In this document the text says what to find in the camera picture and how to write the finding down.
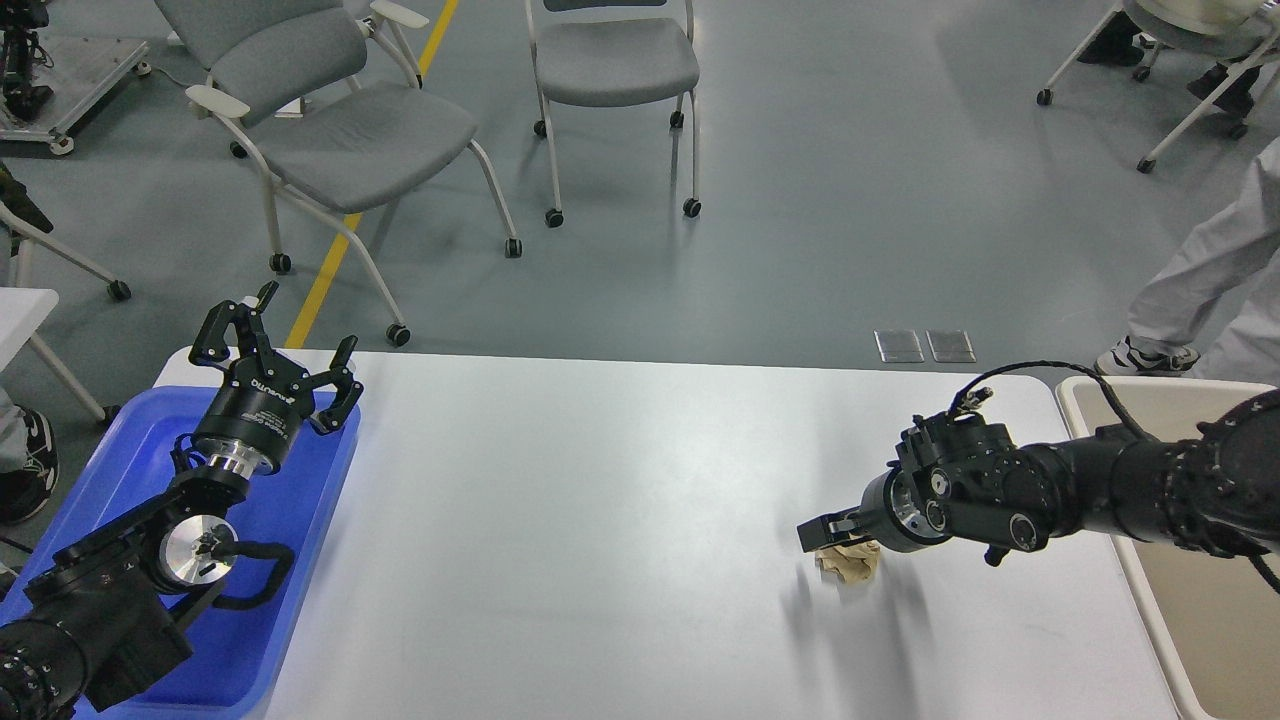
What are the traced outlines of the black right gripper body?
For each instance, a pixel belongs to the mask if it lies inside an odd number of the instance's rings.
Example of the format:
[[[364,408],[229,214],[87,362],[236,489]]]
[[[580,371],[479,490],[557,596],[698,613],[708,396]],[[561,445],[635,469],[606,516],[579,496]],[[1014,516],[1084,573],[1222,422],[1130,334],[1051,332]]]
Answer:
[[[865,488],[856,510],[856,533],[883,548],[913,553],[942,544],[950,536],[925,519],[923,502],[913,498],[913,484],[900,468],[891,468]]]

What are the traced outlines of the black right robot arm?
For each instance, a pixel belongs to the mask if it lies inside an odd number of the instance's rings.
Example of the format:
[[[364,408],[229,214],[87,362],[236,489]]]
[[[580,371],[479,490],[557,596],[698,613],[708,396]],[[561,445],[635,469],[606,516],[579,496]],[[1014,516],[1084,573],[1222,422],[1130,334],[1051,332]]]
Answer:
[[[1276,391],[1178,442],[1106,427],[1016,446],[1002,424],[957,407],[915,416],[896,454],[858,506],[797,527],[804,551],[874,541],[910,553],[963,538],[996,566],[1092,530],[1221,559],[1277,552]]]

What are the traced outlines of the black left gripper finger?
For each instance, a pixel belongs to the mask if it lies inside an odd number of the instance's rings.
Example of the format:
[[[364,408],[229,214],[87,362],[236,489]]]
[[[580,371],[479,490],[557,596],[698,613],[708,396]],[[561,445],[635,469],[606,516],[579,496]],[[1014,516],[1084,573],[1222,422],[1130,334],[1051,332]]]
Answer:
[[[326,386],[335,388],[334,401],[328,407],[308,415],[308,421],[319,436],[328,436],[339,430],[356,409],[364,393],[364,384],[355,378],[349,368],[349,360],[357,345],[357,336],[349,334],[344,337],[339,342],[326,370],[307,374],[300,380],[300,392],[311,404],[314,404],[314,391],[316,388]]]
[[[278,288],[276,281],[269,281],[256,296],[234,302],[224,300],[211,307],[192,343],[189,361],[197,366],[216,368],[224,380],[234,380],[238,377],[237,364],[248,361],[248,377],[280,380],[282,356],[270,346],[261,320]],[[239,356],[233,363],[228,363],[230,357],[228,329],[236,332],[239,350]]]

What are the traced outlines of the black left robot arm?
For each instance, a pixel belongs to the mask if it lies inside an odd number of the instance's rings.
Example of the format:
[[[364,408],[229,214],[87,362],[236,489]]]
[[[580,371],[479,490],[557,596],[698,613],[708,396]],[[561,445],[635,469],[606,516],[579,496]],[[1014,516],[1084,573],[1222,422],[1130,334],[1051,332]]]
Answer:
[[[166,488],[55,552],[27,584],[29,610],[3,625],[5,719],[125,702],[193,656],[187,632],[202,612],[252,611],[288,580],[296,551],[239,536],[229,511],[255,477],[283,468],[305,423],[342,430],[364,384],[349,368],[355,336],[321,372],[270,345],[261,316],[276,287],[209,311],[189,361],[218,369],[221,386],[175,438]]]

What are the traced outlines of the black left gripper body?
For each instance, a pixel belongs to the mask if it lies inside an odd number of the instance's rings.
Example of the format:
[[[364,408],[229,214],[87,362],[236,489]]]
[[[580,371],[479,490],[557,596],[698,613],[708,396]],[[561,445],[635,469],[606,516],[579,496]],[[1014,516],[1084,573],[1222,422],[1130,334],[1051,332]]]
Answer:
[[[279,354],[244,354],[225,369],[223,384],[192,436],[209,461],[234,457],[242,477],[280,470],[315,409],[305,387],[308,372]]]

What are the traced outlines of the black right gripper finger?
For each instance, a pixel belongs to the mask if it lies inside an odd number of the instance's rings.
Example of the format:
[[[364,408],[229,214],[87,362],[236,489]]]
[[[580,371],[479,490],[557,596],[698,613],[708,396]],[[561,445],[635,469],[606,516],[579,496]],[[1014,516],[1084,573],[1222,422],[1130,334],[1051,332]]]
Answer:
[[[797,525],[797,538],[803,552],[854,547],[869,542],[861,527],[858,510],[828,512]]]

